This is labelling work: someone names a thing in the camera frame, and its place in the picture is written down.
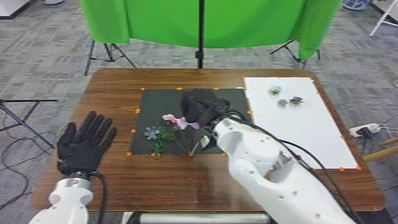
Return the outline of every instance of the chair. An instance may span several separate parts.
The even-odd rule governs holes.
[[[387,146],[398,142],[398,138],[389,139],[387,141],[382,142],[380,146]],[[391,154],[398,153],[398,146],[384,149],[380,152],[371,153],[368,156],[364,156],[364,161],[369,162]]]

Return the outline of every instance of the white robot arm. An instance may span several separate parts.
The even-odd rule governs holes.
[[[281,224],[353,224],[329,190],[281,143],[224,118],[213,129],[227,153],[229,174]]]
[[[78,177],[62,179],[48,200],[51,207],[41,210],[28,224],[87,224],[85,205],[92,200],[90,181]]]

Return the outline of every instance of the pink flower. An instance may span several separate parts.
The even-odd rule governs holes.
[[[176,118],[172,114],[167,114],[161,116],[165,121],[170,121],[174,124],[177,124],[177,127],[181,130],[190,126],[193,129],[199,129],[199,124],[197,123],[188,123],[185,120],[185,117]]]

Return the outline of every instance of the wooden table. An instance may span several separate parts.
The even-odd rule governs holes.
[[[105,155],[101,172],[108,180],[108,211],[261,211],[257,204],[227,174],[227,158],[220,155],[163,155],[160,160],[144,155],[128,156],[142,88],[234,88],[243,77],[311,77],[362,167],[332,170],[332,176],[357,211],[384,208],[384,196],[366,167],[353,140],[313,73],[304,70],[215,69],[103,69],[96,72],[85,96],[74,110],[73,121],[82,122],[90,110],[114,118],[119,135]],[[55,157],[37,183],[34,206],[46,208],[60,174]],[[101,187],[94,184],[90,210],[99,209]]]

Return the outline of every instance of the power strip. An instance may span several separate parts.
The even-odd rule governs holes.
[[[355,128],[350,128],[350,135],[353,138],[359,138],[362,137],[360,134],[357,134],[357,131],[360,128],[366,128],[369,129],[369,132],[375,134],[378,131],[380,131],[380,125],[376,123],[371,123],[371,124],[366,124],[362,126],[357,126]]]

